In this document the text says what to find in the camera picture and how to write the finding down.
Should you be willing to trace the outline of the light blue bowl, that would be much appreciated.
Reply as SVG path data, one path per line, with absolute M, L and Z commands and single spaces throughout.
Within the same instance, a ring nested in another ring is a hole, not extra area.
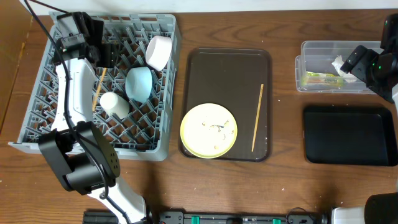
M 145 103 L 152 90 L 152 74 L 148 67 L 130 69 L 125 81 L 125 90 L 129 99 Z

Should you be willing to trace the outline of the green orange snack wrapper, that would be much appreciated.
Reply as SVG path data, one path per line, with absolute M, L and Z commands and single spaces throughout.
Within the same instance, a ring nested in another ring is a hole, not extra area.
M 330 73 L 306 72 L 301 79 L 301 83 L 303 86 L 323 85 L 342 87 L 344 80 Z

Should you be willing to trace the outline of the white tissue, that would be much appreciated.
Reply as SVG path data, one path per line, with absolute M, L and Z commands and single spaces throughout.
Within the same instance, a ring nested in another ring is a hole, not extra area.
M 344 81 L 346 81 L 348 83 L 354 83 L 354 82 L 358 81 L 358 79 L 350 72 L 346 73 L 341 70 L 341 67 L 344 64 L 344 61 L 343 61 L 341 55 L 338 55 L 331 64 L 337 71 L 338 75 L 344 79 Z

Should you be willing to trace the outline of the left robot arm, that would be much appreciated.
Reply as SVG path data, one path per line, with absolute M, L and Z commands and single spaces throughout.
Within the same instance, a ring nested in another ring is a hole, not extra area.
M 114 55 L 91 35 L 69 34 L 55 43 L 58 104 L 52 130 L 39 149 L 62 187 L 95 198 L 119 223 L 152 223 L 144 198 L 120 176 L 115 149 L 92 122 L 93 66 Z

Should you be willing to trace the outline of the pale green cup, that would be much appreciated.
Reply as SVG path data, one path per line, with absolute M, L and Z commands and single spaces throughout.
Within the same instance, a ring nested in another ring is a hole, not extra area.
M 110 116 L 116 115 L 118 118 L 123 119 L 129 114 L 129 103 L 113 92 L 103 94 L 99 102 L 105 112 Z

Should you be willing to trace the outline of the wooden chopstick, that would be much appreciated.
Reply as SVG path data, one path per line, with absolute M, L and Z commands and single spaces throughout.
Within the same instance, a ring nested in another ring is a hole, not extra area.
M 104 80 L 104 77 L 105 77 L 105 75 L 106 75 L 107 70 L 108 70 L 108 68 L 104 68 L 104 69 L 103 69 L 103 72 L 102 72 L 102 74 L 101 74 L 101 78 L 100 78 L 99 83 L 98 83 L 98 86 L 97 86 L 97 88 L 96 88 L 95 96 L 94 96 L 94 98 L 93 98 L 92 112 L 95 112 L 95 110 L 96 110 L 96 105 L 97 105 L 98 97 L 99 97 L 100 91 L 101 91 L 101 85 L 102 85 L 102 82 L 103 82 L 103 80 Z
M 259 115 L 260 115 L 260 112 L 261 112 L 261 103 L 262 103 L 263 91 L 264 91 L 264 84 L 261 83 L 260 92 L 259 92 L 259 98 L 258 98 L 258 102 L 257 102 L 256 119 L 255 119 L 254 132 L 253 132 L 253 137 L 252 137 L 251 152 L 254 152 L 254 147 L 255 147 L 255 143 L 256 143 L 257 127 L 258 127 L 258 122 L 259 122 Z

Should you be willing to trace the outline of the pink bowl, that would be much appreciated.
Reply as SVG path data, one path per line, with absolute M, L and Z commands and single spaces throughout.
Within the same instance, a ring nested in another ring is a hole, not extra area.
M 146 63 L 157 71 L 165 68 L 172 52 L 172 39 L 164 36 L 154 36 L 147 46 Z

